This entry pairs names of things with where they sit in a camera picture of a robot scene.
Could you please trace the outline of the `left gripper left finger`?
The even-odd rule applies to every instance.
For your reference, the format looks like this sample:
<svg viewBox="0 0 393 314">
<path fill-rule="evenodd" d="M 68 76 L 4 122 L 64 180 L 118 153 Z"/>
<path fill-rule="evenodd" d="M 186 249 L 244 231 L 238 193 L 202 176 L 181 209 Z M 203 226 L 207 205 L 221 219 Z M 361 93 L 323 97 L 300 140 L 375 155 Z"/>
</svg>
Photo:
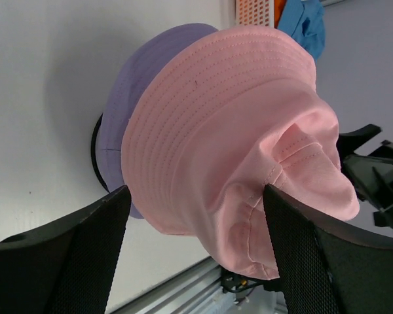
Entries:
<svg viewBox="0 0 393 314">
<path fill-rule="evenodd" d="M 130 215 L 122 186 L 0 242 L 0 313 L 104 313 Z"/>
</svg>

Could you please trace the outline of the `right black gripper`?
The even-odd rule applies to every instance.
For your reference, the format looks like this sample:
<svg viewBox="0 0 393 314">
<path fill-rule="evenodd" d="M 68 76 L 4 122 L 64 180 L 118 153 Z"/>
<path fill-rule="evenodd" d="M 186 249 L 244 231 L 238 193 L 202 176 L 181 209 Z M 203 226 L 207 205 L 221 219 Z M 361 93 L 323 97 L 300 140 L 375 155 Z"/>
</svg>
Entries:
<svg viewBox="0 0 393 314">
<path fill-rule="evenodd" d="M 339 134 L 339 154 L 350 154 L 343 169 L 355 187 L 358 197 L 371 204 L 374 225 L 393 229 L 393 142 L 383 141 L 368 156 L 352 154 L 382 132 L 368 124 L 358 130 Z"/>
</svg>

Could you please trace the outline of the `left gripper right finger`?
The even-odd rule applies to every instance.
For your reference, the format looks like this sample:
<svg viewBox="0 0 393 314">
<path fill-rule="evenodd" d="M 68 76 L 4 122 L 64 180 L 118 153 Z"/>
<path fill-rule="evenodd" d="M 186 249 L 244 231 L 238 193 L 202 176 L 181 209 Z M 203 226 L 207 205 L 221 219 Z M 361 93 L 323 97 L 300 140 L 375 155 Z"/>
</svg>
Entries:
<svg viewBox="0 0 393 314">
<path fill-rule="evenodd" d="M 272 185 L 264 189 L 263 207 L 289 313 L 393 313 L 393 238 Z"/>
</svg>

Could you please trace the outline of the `blue bucket hat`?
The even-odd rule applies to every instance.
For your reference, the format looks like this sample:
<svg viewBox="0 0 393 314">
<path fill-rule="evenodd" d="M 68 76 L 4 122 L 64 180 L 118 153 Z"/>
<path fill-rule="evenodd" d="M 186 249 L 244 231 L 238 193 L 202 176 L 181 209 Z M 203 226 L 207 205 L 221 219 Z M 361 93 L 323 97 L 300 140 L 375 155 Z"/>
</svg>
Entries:
<svg viewBox="0 0 393 314">
<path fill-rule="evenodd" d="M 289 35 L 317 61 L 326 44 L 324 7 L 320 1 L 286 1 L 277 29 Z"/>
</svg>

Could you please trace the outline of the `pink bucket hat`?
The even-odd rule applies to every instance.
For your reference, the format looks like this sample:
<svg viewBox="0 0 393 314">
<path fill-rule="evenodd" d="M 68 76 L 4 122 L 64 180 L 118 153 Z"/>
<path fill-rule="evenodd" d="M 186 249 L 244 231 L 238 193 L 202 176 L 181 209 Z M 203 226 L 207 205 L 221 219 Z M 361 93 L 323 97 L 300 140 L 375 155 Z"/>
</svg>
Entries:
<svg viewBox="0 0 393 314">
<path fill-rule="evenodd" d="M 277 29 L 234 27 L 182 50 L 148 85 L 122 139 L 122 175 L 156 230 L 197 237 L 229 271 L 276 279 L 265 186 L 339 220 L 359 212 L 338 136 L 312 56 Z"/>
</svg>

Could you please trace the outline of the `orange bucket hat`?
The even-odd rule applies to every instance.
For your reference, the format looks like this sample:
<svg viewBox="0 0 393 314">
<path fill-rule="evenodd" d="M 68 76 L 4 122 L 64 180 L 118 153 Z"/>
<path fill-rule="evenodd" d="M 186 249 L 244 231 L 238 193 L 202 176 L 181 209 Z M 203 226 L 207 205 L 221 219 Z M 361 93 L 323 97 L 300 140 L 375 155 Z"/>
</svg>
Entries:
<svg viewBox="0 0 393 314">
<path fill-rule="evenodd" d="M 286 5 L 286 0 L 274 0 L 274 22 L 277 24 Z"/>
</svg>

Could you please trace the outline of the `white plastic basket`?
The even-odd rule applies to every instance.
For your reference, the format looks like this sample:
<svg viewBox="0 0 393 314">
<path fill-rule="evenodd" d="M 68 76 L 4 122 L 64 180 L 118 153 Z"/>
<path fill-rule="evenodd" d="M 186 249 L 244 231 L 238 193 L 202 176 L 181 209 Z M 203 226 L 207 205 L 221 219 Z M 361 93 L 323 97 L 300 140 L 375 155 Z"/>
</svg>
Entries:
<svg viewBox="0 0 393 314">
<path fill-rule="evenodd" d="M 240 26 L 276 27 L 274 0 L 236 0 L 235 24 Z"/>
</svg>

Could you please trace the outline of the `aluminium mounting rail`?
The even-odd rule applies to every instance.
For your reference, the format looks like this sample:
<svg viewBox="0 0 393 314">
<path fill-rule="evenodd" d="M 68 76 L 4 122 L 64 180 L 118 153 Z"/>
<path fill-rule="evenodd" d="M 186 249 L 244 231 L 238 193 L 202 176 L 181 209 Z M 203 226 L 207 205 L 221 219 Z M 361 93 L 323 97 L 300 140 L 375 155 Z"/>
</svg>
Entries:
<svg viewBox="0 0 393 314">
<path fill-rule="evenodd" d="M 221 267 L 212 258 L 187 268 L 113 313 L 191 313 L 222 293 Z"/>
</svg>

